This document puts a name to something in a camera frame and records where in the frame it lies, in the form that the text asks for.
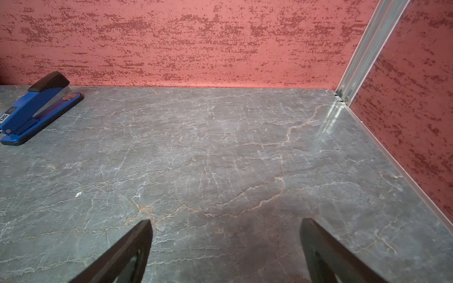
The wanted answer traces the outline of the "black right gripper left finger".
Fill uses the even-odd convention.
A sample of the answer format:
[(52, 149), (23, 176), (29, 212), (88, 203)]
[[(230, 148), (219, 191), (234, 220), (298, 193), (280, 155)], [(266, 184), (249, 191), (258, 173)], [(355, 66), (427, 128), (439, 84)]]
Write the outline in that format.
[(140, 221), (71, 282), (140, 283), (145, 273), (152, 240), (151, 221)]

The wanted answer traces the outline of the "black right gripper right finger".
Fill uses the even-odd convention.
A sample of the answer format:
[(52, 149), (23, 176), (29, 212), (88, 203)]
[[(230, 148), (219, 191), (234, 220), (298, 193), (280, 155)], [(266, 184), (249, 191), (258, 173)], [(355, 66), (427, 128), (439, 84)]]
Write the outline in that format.
[(304, 218), (300, 240), (313, 283), (385, 283), (312, 218)]

